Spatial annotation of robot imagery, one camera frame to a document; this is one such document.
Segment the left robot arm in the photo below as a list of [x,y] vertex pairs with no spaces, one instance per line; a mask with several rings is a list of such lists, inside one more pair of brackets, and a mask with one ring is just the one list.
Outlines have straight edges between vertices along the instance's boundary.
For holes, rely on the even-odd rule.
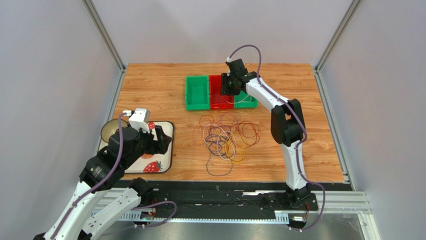
[[76,189],[56,223],[34,239],[97,240],[128,211],[159,206],[154,201],[154,188],[139,177],[133,179],[113,202],[92,215],[100,200],[139,157],[144,154],[164,155],[171,142],[172,137],[166,135],[159,125],[148,132],[130,126],[119,127],[109,135],[107,145],[87,161]]

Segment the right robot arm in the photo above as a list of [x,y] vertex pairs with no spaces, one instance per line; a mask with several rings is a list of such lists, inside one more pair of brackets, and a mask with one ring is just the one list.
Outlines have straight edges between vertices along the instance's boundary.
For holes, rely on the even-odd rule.
[[268,86],[255,71],[248,71],[241,59],[227,58],[229,70],[221,75],[221,95],[241,92],[254,97],[270,112],[270,132],[280,145],[286,169],[284,202],[291,209],[304,206],[311,191],[303,165],[302,146],[306,127],[301,103],[290,100]]

